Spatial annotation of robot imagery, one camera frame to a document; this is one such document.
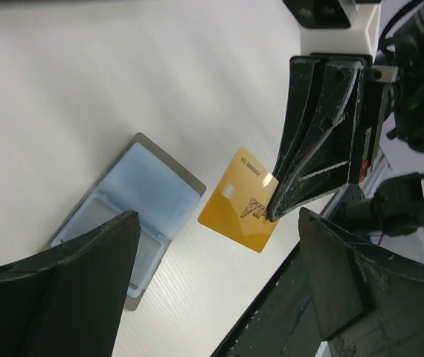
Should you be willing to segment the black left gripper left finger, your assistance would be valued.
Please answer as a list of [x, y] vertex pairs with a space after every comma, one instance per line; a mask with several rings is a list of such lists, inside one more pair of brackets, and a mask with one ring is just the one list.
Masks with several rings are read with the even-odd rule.
[[130, 233], [115, 223], [0, 266], [0, 356], [111, 356]]

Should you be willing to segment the grey card holder wallet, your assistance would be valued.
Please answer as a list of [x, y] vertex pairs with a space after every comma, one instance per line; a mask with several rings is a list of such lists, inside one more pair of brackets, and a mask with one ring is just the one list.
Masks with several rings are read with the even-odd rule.
[[49, 242], [127, 224], [132, 262], [125, 307], [135, 311], [168, 248], [205, 194], [205, 184], [144, 133], [136, 133], [74, 206]]

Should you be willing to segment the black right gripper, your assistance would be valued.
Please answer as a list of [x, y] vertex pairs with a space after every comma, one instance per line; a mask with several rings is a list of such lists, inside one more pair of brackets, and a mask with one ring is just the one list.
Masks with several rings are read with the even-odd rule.
[[[385, 110], [394, 124], [385, 138], [424, 155], [424, 1], [408, 1], [388, 20], [378, 52], [377, 64], [398, 69]], [[364, 62], [290, 59], [270, 221], [356, 180], [363, 96]]]

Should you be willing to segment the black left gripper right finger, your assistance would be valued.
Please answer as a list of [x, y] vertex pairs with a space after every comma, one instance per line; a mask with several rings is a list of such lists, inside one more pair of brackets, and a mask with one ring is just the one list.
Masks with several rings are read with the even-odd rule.
[[332, 356], [424, 356], [424, 264], [301, 208], [298, 230]]

